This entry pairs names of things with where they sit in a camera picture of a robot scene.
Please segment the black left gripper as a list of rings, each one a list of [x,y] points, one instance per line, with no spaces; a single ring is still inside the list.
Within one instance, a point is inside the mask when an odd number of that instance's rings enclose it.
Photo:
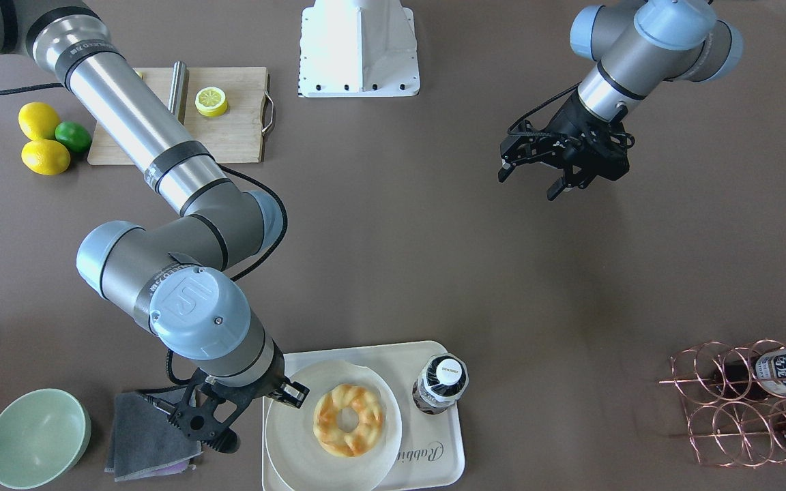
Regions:
[[[528,116],[562,96],[567,97],[564,105],[545,128],[537,130]],[[554,201],[574,183],[591,183],[596,177],[609,181],[623,177],[630,170],[628,150],[634,143],[620,116],[603,121],[581,105],[577,92],[564,91],[521,115],[508,128],[500,143],[498,182],[504,183],[518,166],[549,165],[564,172],[547,190],[547,199]]]

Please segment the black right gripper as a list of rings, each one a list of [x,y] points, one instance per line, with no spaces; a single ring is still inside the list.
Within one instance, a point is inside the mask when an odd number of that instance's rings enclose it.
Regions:
[[[286,376],[272,377],[243,387],[211,382],[208,374],[197,369],[190,380],[165,389],[137,389],[144,401],[166,415],[166,420],[185,437],[200,441],[218,453],[236,453],[240,439],[231,424],[249,407],[253,399],[268,397],[296,409],[302,407],[310,390]]]

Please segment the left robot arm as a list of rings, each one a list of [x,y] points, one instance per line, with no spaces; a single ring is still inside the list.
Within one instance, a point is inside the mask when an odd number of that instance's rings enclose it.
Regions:
[[[546,127],[523,115],[500,143],[499,181],[524,164],[562,171],[549,200],[598,177],[623,177],[635,143],[624,118],[661,82],[708,82],[728,74],[742,58],[744,41],[708,1],[621,1],[581,10],[570,46],[594,62],[589,74],[562,92],[564,105]]]

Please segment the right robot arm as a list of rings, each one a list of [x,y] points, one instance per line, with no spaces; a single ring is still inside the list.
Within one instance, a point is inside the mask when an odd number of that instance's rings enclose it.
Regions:
[[[177,403],[155,405],[191,441],[233,453],[231,428],[256,398],[299,408],[308,389],[290,381],[282,351],[227,269],[267,258],[287,229],[271,190],[243,192],[172,115],[81,1],[0,1],[0,54],[52,74],[96,118],[178,216],[152,229],[115,220],[93,229],[76,267],[101,297],[129,314],[196,371]]]

